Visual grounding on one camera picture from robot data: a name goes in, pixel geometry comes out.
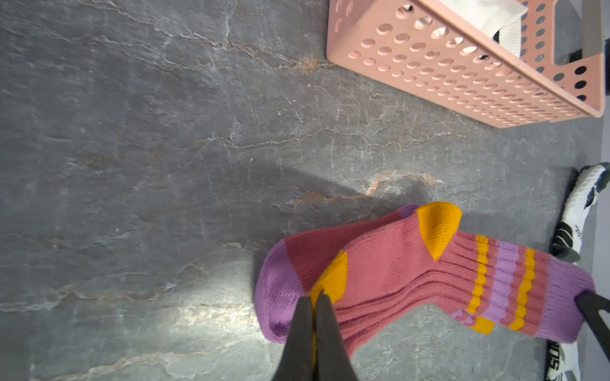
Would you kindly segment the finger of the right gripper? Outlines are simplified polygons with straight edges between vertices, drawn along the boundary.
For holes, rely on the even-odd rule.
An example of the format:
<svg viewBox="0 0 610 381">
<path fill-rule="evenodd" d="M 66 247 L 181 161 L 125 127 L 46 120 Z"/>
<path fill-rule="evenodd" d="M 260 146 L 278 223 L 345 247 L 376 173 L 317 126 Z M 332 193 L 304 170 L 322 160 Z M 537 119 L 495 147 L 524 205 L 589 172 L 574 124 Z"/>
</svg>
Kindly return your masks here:
<svg viewBox="0 0 610 381">
<path fill-rule="evenodd" d="M 575 298 L 575 303 L 609 360 L 609 326 L 600 315 L 602 311 L 609 312 L 609 300 L 595 292 L 585 291 Z"/>
</svg>

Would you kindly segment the magenta purple yellow-cuff sock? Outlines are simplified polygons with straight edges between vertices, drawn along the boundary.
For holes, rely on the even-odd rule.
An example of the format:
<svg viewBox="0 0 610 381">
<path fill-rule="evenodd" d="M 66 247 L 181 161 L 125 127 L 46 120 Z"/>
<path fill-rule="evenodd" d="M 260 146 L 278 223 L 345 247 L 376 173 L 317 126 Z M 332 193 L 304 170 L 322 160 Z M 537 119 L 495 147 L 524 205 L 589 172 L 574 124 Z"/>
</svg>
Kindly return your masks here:
<svg viewBox="0 0 610 381">
<path fill-rule="evenodd" d="M 255 290 L 255 312 L 263 336 L 284 344 L 298 300 L 309 295 L 339 251 L 365 233 L 410 217 L 418 207 L 405 205 L 374 220 L 309 230 L 277 242 L 265 257 Z"/>
</svg>

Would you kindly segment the white sport sock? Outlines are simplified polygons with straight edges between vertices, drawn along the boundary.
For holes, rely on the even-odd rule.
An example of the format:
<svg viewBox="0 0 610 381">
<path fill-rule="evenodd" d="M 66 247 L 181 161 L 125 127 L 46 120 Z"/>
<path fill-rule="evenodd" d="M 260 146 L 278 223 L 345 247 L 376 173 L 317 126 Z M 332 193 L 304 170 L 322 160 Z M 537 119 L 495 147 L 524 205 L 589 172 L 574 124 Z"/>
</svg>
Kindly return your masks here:
<svg viewBox="0 0 610 381">
<path fill-rule="evenodd" d="M 583 231 L 589 211 L 609 182 L 609 163 L 585 166 L 564 204 L 562 217 L 551 241 L 551 254 L 572 265 L 580 260 Z M 578 345 L 547 343 L 546 380 L 579 380 Z"/>
</svg>

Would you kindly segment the magenta striped sock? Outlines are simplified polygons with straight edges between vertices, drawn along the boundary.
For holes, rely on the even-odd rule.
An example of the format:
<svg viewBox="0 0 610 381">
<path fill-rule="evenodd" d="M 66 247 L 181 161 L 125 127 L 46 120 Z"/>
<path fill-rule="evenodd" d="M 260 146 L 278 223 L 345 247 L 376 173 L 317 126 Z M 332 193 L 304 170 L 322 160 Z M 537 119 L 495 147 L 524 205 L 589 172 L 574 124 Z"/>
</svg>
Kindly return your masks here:
<svg viewBox="0 0 610 381">
<path fill-rule="evenodd" d="M 319 277 L 311 298 L 330 298 L 345 336 L 374 334 L 435 304 L 481 333 L 503 325 L 574 342 L 584 324 L 576 300 L 594 290 L 592 276 L 545 252 L 463 233 L 461 219 L 457 206 L 432 203 L 356 238 Z"/>
</svg>

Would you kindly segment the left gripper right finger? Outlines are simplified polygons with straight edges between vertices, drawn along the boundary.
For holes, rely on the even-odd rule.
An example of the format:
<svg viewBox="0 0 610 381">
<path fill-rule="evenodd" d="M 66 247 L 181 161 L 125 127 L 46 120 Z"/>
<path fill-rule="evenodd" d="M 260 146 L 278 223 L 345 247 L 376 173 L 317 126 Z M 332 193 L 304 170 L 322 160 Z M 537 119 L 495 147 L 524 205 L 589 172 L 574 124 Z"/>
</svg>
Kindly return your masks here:
<svg viewBox="0 0 610 381">
<path fill-rule="evenodd" d="M 330 297 L 319 295 L 315 306 L 314 380 L 357 381 L 339 330 Z"/>
</svg>

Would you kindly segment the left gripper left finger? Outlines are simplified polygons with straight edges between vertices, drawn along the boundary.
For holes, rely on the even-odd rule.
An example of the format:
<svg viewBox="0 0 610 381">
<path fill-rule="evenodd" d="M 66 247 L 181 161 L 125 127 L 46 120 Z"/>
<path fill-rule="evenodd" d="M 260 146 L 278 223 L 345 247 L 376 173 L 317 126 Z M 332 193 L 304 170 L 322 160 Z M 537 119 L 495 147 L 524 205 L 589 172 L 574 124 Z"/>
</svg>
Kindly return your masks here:
<svg viewBox="0 0 610 381">
<path fill-rule="evenodd" d="M 273 381 L 312 381 L 315 374 L 315 320 L 310 297 L 300 298 Z"/>
</svg>

